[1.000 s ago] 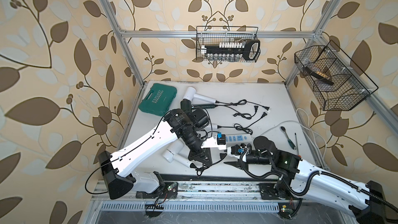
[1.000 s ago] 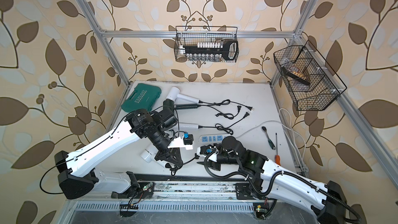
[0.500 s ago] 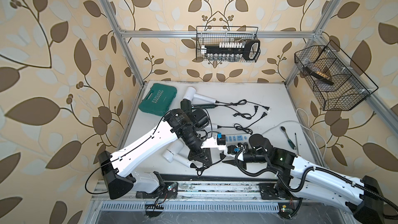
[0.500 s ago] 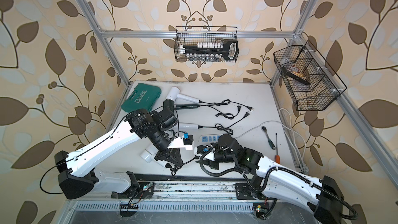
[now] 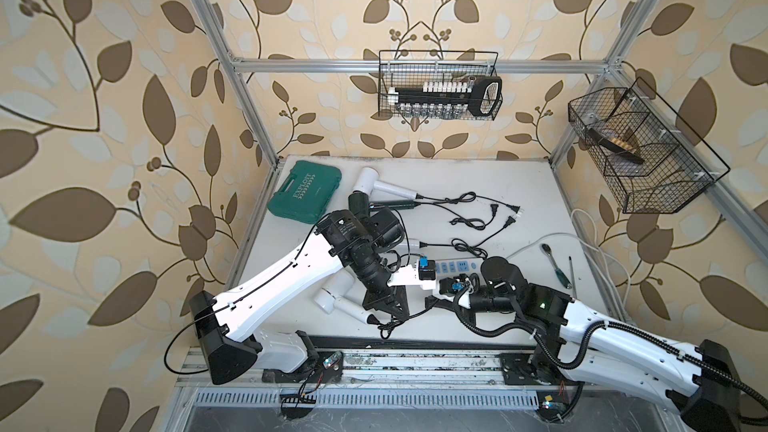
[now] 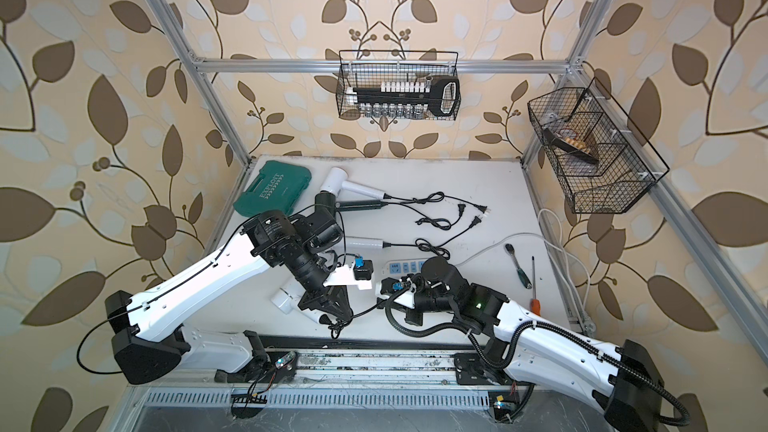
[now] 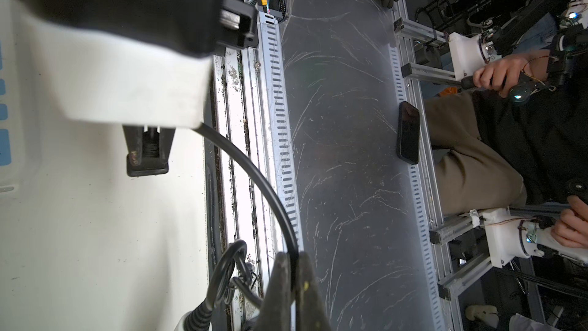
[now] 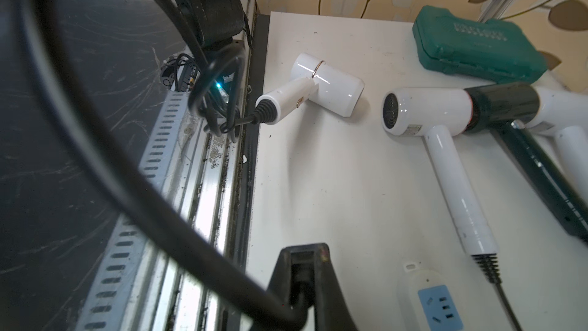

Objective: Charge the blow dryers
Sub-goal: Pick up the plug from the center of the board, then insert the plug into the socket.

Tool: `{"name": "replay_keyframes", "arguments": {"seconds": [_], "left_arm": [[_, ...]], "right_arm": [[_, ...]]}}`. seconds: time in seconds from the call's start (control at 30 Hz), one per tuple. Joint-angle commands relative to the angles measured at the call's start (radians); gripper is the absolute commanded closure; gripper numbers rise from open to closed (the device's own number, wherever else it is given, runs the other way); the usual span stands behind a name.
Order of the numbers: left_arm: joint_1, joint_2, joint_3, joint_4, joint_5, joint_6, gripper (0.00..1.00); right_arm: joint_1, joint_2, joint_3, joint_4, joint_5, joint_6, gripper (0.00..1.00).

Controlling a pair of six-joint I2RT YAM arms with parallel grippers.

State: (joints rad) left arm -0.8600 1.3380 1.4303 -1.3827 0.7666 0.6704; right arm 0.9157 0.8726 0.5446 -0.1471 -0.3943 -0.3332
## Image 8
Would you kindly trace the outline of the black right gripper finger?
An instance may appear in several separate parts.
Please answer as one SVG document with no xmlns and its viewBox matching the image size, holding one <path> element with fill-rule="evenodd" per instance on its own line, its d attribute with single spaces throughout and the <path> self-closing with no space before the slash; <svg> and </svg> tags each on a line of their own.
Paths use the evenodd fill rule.
<svg viewBox="0 0 588 331">
<path fill-rule="evenodd" d="M 326 243 L 283 248 L 277 259 L 268 291 L 287 308 L 303 316 L 314 309 L 316 330 L 356 330 L 332 264 Z"/>
</svg>

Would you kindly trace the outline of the white blue power strip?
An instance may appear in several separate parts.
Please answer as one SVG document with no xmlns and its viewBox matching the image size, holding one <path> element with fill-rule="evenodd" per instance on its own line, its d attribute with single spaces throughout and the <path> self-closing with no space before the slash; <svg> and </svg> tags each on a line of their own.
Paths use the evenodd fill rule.
<svg viewBox="0 0 588 331">
<path fill-rule="evenodd" d="M 401 315 L 407 330 L 464 329 L 444 278 L 437 271 L 407 262 L 397 284 Z"/>
</svg>

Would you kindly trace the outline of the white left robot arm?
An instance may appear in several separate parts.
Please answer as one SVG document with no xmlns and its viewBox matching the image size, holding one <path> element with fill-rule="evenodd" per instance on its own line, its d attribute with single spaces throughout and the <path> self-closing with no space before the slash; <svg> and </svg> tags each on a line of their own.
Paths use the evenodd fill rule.
<svg viewBox="0 0 588 331">
<path fill-rule="evenodd" d="M 248 18 L 240 0 L 175 0 L 200 46 L 216 51 L 244 32 L 252 44 Z"/>
</svg>

